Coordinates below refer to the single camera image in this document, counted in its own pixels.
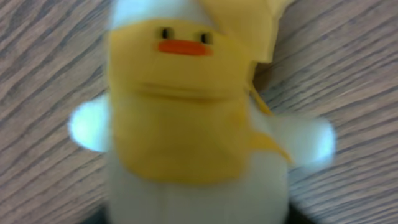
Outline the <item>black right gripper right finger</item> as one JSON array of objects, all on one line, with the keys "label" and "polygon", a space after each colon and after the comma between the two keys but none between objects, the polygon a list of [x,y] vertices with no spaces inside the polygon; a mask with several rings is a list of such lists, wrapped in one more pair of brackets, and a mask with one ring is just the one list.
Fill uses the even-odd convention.
[{"label": "black right gripper right finger", "polygon": [[294,204],[289,204],[287,224],[317,224],[309,216],[300,211]]}]

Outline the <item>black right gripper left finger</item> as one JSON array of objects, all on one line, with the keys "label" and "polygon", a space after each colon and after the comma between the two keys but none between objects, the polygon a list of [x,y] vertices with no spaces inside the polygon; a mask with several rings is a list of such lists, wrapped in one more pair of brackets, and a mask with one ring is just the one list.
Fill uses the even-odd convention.
[{"label": "black right gripper left finger", "polygon": [[109,224],[106,207],[100,207],[95,213],[91,214],[79,224]]}]

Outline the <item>white plush duck yellow hat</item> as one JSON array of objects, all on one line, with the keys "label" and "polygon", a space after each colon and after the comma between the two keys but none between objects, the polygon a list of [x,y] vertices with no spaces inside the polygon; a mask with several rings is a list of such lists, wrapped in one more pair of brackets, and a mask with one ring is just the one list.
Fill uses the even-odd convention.
[{"label": "white plush duck yellow hat", "polygon": [[289,169],[331,163],[325,119],[275,115],[256,91],[287,0],[117,0],[108,90],[68,129],[106,156],[109,223],[283,224]]}]

